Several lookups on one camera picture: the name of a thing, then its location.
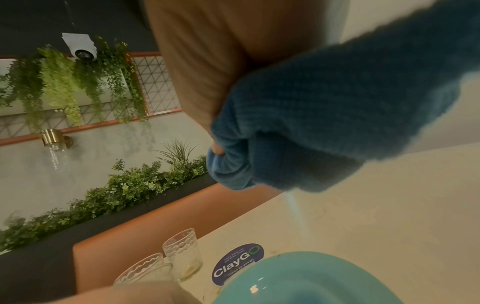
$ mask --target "security camera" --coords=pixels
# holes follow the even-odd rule
[[[97,48],[89,35],[62,33],[61,37],[75,58],[84,61],[97,59]]]

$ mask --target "microfiber cloth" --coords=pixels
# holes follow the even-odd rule
[[[210,150],[208,171],[234,190],[323,191],[400,154],[479,68],[480,0],[438,1],[241,79],[211,126],[225,155]]]

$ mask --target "blue cloth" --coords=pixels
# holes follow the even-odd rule
[[[393,157],[480,67],[480,1],[442,0],[371,33],[241,79],[211,131],[207,167],[234,190],[322,191]]]

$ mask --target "orange bench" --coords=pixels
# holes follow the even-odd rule
[[[197,238],[281,192],[266,186],[232,191],[215,184],[73,246],[76,292],[112,285],[137,261],[162,251],[171,236],[194,228]]]

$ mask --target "purple sticker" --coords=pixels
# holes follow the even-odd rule
[[[212,281],[223,286],[225,281],[245,266],[258,262],[264,257],[264,249],[258,244],[246,244],[227,253],[216,264],[211,273]]]

